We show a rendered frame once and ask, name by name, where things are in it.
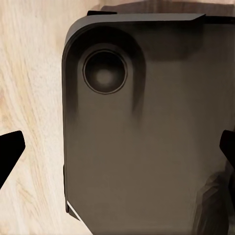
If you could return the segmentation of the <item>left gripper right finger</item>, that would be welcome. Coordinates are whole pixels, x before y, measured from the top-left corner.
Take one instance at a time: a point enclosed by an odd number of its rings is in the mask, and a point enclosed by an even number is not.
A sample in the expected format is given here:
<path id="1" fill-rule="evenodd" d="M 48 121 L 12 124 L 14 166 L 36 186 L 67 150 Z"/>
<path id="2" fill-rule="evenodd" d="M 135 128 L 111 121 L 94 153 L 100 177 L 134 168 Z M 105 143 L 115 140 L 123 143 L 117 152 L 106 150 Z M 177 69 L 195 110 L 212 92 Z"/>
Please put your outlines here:
<path id="1" fill-rule="evenodd" d="M 235 169 L 235 132 L 223 130 L 219 148 Z"/>

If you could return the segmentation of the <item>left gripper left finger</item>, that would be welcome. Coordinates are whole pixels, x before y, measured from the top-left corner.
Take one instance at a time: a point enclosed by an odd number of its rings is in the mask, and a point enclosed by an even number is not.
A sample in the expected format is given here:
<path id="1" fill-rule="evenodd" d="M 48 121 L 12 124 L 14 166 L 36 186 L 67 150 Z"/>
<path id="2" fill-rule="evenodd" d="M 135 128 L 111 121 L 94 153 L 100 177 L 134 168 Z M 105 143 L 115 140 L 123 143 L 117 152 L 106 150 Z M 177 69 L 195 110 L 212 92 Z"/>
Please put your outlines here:
<path id="1" fill-rule="evenodd" d="M 21 130 L 0 136 L 0 189 L 25 150 Z"/>

